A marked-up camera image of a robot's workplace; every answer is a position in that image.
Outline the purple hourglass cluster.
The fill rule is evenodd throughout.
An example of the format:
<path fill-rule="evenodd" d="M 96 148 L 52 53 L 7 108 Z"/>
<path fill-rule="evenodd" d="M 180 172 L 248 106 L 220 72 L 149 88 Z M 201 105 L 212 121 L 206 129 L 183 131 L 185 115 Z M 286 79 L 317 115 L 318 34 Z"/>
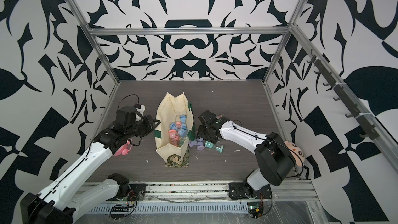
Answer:
<path fill-rule="evenodd" d="M 204 146 L 204 140 L 202 138 L 199 139 L 195 139 L 193 141 L 189 142 L 189 146 L 191 148 L 196 147 L 197 150 L 204 150 L 205 146 Z"/>

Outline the green hourglass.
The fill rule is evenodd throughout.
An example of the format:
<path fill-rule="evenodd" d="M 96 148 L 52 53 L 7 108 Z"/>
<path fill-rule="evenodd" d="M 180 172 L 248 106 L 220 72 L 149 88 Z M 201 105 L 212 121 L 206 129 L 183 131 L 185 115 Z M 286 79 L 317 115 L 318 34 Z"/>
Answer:
<path fill-rule="evenodd" d="M 223 145 L 221 145 L 221 146 L 217 146 L 217 145 L 215 145 L 214 143 L 211 143 L 211 142 L 209 142 L 209 141 L 206 141 L 205 142 L 205 147 L 206 148 L 209 148 L 209 149 L 215 149 L 216 151 L 218 151 L 219 153 L 222 153 L 223 152 L 223 149 L 224 149 L 224 146 Z"/>

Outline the dark blue hourglass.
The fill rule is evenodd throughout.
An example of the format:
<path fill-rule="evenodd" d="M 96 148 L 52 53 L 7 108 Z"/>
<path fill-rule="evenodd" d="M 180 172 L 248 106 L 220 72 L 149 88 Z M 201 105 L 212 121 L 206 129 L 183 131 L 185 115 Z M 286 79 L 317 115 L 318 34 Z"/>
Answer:
<path fill-rule="evenodd" d="M 186 131 L 188 130 L 186 122 L 187 122 L 187 116 L 181 115 L 180 116 L 180 129 L 186 130 Z"/>

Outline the pink hourglass front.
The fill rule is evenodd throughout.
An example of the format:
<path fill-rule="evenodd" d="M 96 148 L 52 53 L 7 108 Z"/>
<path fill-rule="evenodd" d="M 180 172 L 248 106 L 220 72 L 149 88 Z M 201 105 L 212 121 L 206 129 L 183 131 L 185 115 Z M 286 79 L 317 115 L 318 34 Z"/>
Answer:
<path fill-rule="evenodd" d="M 169 137 L 170 137 L 171 140 L 174 140 L 175 138 L 177 138 L 178 137 L 177 130 L 170 129 L 169 130 Z"/>

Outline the cream canvas tote bag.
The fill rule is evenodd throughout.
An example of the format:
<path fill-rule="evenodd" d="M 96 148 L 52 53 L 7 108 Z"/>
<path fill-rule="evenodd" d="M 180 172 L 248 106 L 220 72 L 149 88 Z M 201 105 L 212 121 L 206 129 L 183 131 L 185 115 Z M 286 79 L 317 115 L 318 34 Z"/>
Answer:
<path fill-rule="evenodd" d="M 156 119 L 161 121 L 154 131 L 156 153 L 170 168 L 189 166 L 189 144 L 195 139 L 193 106 L 182 93 L 167 93 L 161 101 Z"/>

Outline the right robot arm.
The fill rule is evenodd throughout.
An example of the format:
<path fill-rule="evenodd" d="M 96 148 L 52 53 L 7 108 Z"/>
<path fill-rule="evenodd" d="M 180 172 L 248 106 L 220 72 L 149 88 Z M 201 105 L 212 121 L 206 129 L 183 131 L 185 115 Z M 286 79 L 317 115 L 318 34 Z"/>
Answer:
<path fill-rule="evenodd" d="M 217 117 L 210 111 L 199 116 L 201 125 L 198 137 L 215 144 L 219 139 L 234 142 L 252 152 L 258 169 L 252 171 L 241 183 L 229 183 L 229 198 L 271 198 L 271 186 L 280 186 L 289 172 L 304 165 L 301 150 L 272 132 L 262 134 L 236 124 L 226 117 Z"/>

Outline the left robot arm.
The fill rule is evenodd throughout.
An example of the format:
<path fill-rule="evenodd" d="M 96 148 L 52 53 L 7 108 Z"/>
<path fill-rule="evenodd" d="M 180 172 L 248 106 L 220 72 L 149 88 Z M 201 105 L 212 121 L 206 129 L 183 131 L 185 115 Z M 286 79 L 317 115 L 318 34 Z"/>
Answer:
<path fill-rule="evenodd" d="M 144 111 L 140 104 L 118 108 L 116 119 L 93 138 L 87 150 L 59 178 L 38 194 L 29 193 L 21 200 L 22 222 L 73 224 L 104 201 L 127 197 L 131 191 L 129 180 L 118 173 L 80 195 L 76 192 L 105 161 L 128 154 L 135 146 L 132 138 L 142 139 L 160 125 Z"/>

